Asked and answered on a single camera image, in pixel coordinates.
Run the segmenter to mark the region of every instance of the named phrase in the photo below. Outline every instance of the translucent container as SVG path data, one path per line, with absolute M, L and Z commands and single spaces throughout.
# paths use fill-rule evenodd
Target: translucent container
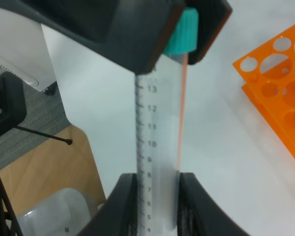
M 187 54 L 162 55 L 138 75 L 138 235 L 177 235 L 177 202 Z

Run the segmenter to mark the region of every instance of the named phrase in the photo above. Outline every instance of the gray carpet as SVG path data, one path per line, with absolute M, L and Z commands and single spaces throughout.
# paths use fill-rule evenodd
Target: gray carpet
M 28 114 L 20 124 L 22 127 L 55 135 L 70 125 L 57 89 L 53 96 L 46 96 L 24 83 L 24 94 Z M 12 129 L 0 137 L 0 170 L 47 138 Z

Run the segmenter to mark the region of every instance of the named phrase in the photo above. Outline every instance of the wooden surface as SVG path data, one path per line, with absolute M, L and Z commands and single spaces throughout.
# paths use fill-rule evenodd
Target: wooden surface
M 0 171 L 16 214 L 63 188 L 75 188 L 105 202 L 96 164 L 83 131 L 71 125 L 57 134 L 73 144 L 48 139 Z

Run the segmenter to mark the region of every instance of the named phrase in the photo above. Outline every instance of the black stand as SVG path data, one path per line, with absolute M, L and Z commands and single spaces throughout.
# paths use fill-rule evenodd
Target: black stand
M 47 137 L 47 138 L 56 139 L 56 140 L 65 142 L 68 145 L 71 145 L 72 144 L 72 139 L 62 139 L 62 138 L 59 138 L 59 137 L 56 137 L 56 136 L 53 136 L 53 135 L 50 135 L 50 134 L 41 133 L 41 132 L 38 132 L 38 131 L 35 131 L 35 130 L 31 130 L 31 129 L 27 129 L 27 128 L 20 127 L 20 126 L 15 126 L 15 128 L 16 129 L 23 130 L 23 131 L 27 131 L 29 133 L 33 133 L 33 134 L 37 134 L 37 135 L 40 135 L 40 136 L 44 136 L 44 137 Z

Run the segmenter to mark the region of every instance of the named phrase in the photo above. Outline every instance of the printed number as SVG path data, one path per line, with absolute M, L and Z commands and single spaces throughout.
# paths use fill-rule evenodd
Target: printed number
M 149 111 L 156 112 L 157 106 L 155 106 L 155 105 L 148 105 L 147 107 L 148 107 L 148 110 Z
M 152 146 L 152 147 L 154 148 L 154 147 L 157 146 L 157 143 L 156 143 L 156 141 L 149 141 L 149 142 L 148 142 L 148 145 L 149 145 L 149 146 Z
M 156 124 L 148 124 L 149 129 L 156 129 Z
M 148 86 L 149 92 L 157 92 L 157 87 L 156 86 Z

